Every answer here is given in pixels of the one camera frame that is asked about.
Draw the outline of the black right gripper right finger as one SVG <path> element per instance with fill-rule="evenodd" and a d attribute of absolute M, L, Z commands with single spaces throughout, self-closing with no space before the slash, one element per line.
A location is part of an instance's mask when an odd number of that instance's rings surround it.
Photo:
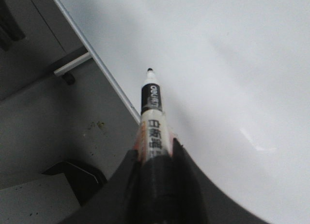
<path fill-rule="evenodd" d="M 181 224 L 262 224 L 263 220 L 222 192 L 173 139 L 173 165 Z"/>

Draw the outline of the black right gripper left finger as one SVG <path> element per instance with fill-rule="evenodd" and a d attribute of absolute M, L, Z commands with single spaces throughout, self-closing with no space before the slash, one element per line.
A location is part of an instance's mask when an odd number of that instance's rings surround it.
<path fill-rule="evenodd" d="M 139 181 L 138 152 L 129 150 L 113 176 L 62 224 L 133 224 Z"/>

